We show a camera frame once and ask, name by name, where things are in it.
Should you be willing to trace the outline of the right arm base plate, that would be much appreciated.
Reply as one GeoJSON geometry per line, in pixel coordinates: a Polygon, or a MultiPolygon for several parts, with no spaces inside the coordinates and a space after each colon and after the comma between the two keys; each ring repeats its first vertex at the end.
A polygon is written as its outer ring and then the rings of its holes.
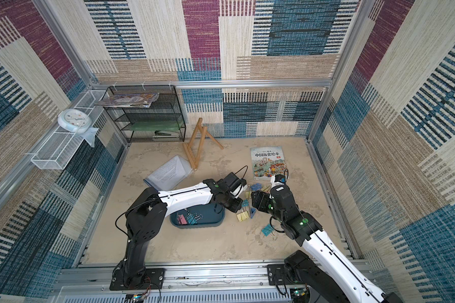
{"type": "Polygon", "coordinates": [[[283,286],[283,285],[297,285],[301,284],[298,279],[294,276],[294,273],[287,269],[284,265],[273,264],[267,265],[267,274],[269,285],[271,286],[283,286]]]}

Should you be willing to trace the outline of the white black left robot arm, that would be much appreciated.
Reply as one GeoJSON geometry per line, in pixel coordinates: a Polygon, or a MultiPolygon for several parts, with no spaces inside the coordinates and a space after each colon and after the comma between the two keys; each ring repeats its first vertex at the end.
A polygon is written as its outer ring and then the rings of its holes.
{"type": "Polygon", "coordinates": [[[214,203],[236,213],[248,188],[246,180],[234,173],[215,181],[206,179],[194,186],[173,191],[145,189],[123,213],[126,218],[126,251],[112,272],[110,290],[140,290],[155,284],[155,276],[145,268],[149,242],[159,234],[164,219],[172,213],[198,205],[214,203]]]}

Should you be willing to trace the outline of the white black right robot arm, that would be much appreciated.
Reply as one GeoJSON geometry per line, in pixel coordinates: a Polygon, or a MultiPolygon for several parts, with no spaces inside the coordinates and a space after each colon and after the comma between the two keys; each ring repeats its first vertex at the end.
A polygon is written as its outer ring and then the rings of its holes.
{"type": "Polygon", "coordinates": [[[311,286],[327,302],[402,301],[394,292],[376,286],[347,259],[321,224],[298,208],[287,185],[278,184],[269,193],[253,192],[252,203],[277,220],[284,234],[302,248],[284,260],[290,281],[311,286]]]}

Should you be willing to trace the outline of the pink binder clip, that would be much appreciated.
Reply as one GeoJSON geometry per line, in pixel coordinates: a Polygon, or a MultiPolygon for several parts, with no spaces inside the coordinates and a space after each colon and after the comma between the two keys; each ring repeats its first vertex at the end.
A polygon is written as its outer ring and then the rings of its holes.
{"type": "Polygon", "coordinates": [[[188,225],[188,221],[184,215],[178,215],[177,220],[179,225],[188,225]]]}

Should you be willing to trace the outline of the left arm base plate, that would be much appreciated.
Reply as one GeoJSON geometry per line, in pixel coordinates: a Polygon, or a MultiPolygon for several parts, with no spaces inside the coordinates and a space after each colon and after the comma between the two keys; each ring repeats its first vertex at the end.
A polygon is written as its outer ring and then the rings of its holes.
{"type": "Polygon", "coordinates": [[[109,290],[162,289],[164,274],[164,268],[144,268],[133,275],[127,275],[123,269],[116,268],[112,273],[109,290]]]}

